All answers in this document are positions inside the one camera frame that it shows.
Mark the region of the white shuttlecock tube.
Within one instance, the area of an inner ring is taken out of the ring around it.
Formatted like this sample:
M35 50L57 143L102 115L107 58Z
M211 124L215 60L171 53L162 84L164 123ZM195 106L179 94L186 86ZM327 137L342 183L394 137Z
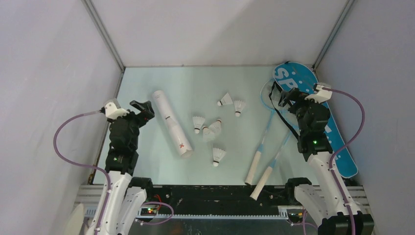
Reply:
M176 118L166 94L164 91L158 90L153 92L152 97L156 102L157 109L168 129L178 154L183 159L191 157L194 150Z

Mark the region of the white shuttlecock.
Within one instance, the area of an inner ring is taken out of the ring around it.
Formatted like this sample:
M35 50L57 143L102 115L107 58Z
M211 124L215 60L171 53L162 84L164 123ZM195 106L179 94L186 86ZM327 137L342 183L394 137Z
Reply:
M209 142L215 139L216 135L209 127L203 126L202 131L203 131L204 142Z
M222 131L222 121L217 119L214 123L209 126L209 129L216 135L220 135Z
M204 124L205 120L206 119L204 117L200 117L200 116L193 116L192 117L192 121L193 121L193 125L194 125L194 132L196 134L200 133L200 130L203 127L203 124Z
M246 107L246 102L243 100L235 100L234 101L234 108L235 108L235 116L240 117L242 111Z
M233 100L229 93L226 93L219 101L217 101L218 106L231 105L231 104L233 104Z
M212 156L213 156L213 166L217 167L220 163L220 161L223 159L223 157L226 155L226 151L220 148L214 147L212 149Z

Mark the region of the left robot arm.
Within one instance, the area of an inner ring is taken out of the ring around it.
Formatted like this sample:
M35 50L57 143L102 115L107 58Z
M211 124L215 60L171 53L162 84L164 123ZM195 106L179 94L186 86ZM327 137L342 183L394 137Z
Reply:
M154 110L150 101L133 100L130 105L139 113L121 108L116 99L108 101L103 108L110 123L110 144L104 168L106 183L86 232L88 235L128 234L140 206L151 203L155 197L151 187L130 184L138 160L139 129L154 118Z

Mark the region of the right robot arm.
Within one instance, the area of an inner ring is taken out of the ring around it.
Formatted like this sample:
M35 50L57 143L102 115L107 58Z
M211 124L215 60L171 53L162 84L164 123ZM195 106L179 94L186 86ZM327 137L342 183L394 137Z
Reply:
M285 200L292 205L301 203L317 226L320 235L370 235L374 220L363 213L350 195L335 163L336 152L325 134L331 117L323 105L331 98L329 88L308 94L298 88L282 91L278 105L288 107L299 127L298 151L313 168L323 196L310 183L298 184L285 190Z

